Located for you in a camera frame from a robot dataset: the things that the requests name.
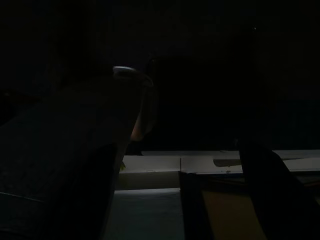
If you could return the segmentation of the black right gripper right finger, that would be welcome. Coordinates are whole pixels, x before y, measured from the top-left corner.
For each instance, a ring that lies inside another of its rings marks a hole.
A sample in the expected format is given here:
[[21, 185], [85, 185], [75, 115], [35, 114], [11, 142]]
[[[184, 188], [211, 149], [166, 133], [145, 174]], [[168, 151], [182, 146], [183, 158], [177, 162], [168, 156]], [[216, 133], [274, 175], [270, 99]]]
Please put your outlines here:
[[320, 240], [320, 205], [272, 150], [238, 141], [245, 183], [267, 240]]

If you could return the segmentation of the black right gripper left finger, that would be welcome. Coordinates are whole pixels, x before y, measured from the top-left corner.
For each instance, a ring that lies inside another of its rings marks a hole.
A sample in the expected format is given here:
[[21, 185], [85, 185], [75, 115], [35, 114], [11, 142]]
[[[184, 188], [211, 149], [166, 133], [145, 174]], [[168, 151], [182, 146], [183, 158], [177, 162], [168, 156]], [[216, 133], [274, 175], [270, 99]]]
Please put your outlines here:
[[100, 240], [111, 199], [117, 146], [93, 150], [88, 156], [57, 228], [57, 240]]

